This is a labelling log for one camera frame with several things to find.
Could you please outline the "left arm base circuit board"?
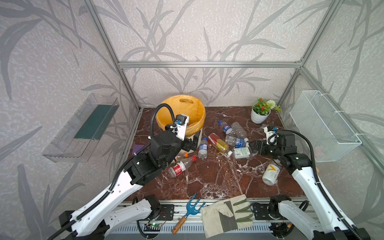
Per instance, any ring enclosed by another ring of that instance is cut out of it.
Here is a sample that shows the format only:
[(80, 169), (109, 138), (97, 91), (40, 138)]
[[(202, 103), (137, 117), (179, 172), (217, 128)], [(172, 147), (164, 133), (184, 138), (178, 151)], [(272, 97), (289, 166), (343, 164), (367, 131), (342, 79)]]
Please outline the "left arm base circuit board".
[(166, 222), (149, 222), (144, 224), (143, 232), (145, 233), (157, 233), (163, 229)]

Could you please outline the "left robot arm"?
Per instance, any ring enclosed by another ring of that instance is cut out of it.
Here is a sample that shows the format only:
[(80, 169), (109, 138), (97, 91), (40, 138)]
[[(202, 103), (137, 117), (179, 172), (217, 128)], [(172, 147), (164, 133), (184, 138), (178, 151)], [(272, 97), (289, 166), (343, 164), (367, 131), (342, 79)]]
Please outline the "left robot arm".
[(60, 217), (61, 228), (49, 238), (68, 231), (67, 240), (103, 240), (114, 230), (136, 220), (154, 217), (160, 212), (155, 197), (147, 197), (120, 212), (115, 208), (126, 198), (161, 175), (180, 151), (194, 151), (201, 139), (181, 140), (171, 131), (152, 136), (149, 143), (135, 152), (118, 169), (112, 183), (93, 200), (76, 211), (65, 211)]

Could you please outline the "orange label bottle orange cap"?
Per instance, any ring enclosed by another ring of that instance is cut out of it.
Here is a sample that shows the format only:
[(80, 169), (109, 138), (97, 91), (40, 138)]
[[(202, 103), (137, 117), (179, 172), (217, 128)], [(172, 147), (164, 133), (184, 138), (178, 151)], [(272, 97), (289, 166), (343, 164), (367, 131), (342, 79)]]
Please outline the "orange label bottle orange cap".
[(185, 159), (185, 158), (188, 158), (189, 157), (189, 154), (187, 152), (184, 152), (184, 153), (178, 153), (177, 156), (175, 157), (175, 161), (176, 162), (179, 162), (181, 161), (182, 159)]

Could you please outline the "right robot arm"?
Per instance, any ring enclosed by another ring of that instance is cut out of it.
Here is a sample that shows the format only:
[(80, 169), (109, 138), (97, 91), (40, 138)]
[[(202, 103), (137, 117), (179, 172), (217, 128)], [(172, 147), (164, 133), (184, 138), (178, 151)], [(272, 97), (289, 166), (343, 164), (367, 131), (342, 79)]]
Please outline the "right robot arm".
[(314, 220), (285, 195), (270, 198), (270, 217), (290, 221), (309, 240), (369, 240), (368, 231), (358, 228), (343, 213), (320, 180), (309, 139), (292, 130), (275, 130), (271, 137), (274, 144), (268, 140), (250, 142), (251, 152), (278, 159), (299, 184), (318, 218)]

